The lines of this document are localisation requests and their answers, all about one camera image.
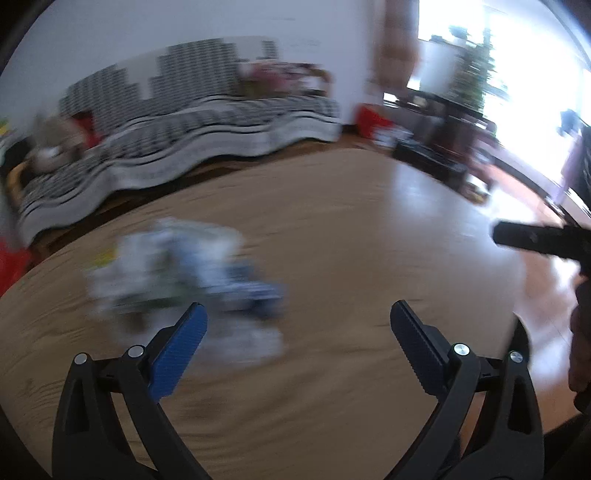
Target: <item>sofa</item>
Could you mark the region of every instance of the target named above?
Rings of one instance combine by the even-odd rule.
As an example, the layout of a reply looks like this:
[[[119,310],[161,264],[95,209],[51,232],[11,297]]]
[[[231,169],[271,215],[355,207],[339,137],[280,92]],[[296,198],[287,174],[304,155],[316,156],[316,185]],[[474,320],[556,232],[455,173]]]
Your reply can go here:
[[[102,140],[22,187],[15,207],[24,245],[90,215],[113,192],[170,182],[207,159],[257,157],[306,138],[336,141],[339,107],[327,96],[242,96],[239,65],[277,59],[277,50],[266,37],[184,43],[71,85],[56,112],[90,112]]]

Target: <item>wooden floor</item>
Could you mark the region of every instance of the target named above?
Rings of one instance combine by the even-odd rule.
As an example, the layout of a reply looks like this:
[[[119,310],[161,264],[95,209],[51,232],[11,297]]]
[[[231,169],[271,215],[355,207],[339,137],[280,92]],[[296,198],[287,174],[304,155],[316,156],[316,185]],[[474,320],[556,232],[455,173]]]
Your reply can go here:
[[[515,202],[498,189],[488,207],[474,207],[411,166],[354,148],[268,163],[164,196],[66,246],[0,299],[0,404],[49,470],[74,356],[120,354],[157,326],[93,320],[85,269],[157,218],[218,223],[241,232],[242,253],[262,278],[284,287],[284,314],[257,323],[256,335],[269,347],[279,334],[284,349],[235,369],[252,341],[235,335],[231,345],[240,348],[228,346],[232,321],[212,319],[195,369],[162,403],[171,424],[212,478],[384,478],[436,402],[390,332],[392,302],[406,299],[452,343],[502,355],[524,268],[517,252],[493,244],[489,230],[505,210],[520,211]],[[224,372],[228,348],[232,365]],[[132,450],[147,462],[128,418]],[[95,473],[102,476],[99,465]]]
[[[232,168],[241,170],[279,158],[343,147],[370,148],[359,137],[345,134],[336,144],[301,142],[250,163],[235,162]],[[533,191],[495,167],[491,167],[491,173],[498,184],[490,201],[480,207],[484,215],[521,222],[560,224],[558,216]],[[531,338],[531,375],[538,392],[544,430],[550,430],[576,413],[573,394],[567,386],[567,371],[569,316],[575,304],[572,285],[577,280],[578,266],[574,262],[527,252],[520,255],[525,265],[524,281],[515,312]],[[476,410],[467,422],[467,431],[475,420]]]

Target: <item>person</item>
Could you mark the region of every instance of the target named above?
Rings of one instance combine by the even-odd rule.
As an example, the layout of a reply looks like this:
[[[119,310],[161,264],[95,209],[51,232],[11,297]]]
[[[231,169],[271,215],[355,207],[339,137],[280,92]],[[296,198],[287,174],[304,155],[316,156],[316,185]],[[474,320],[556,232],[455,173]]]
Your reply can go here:
[[[561,125],[558,127],[558,133],[561,137],[564,134],[576,135],[580,128],[580,117],[570,108],[564,112],[560,112]]]
[[[578,305],[570,318],[569,388],[583,392],[591,384],[591,280],[575,290]],[[591,423],[580,414],[544,436],[545,480],[591,479]]]

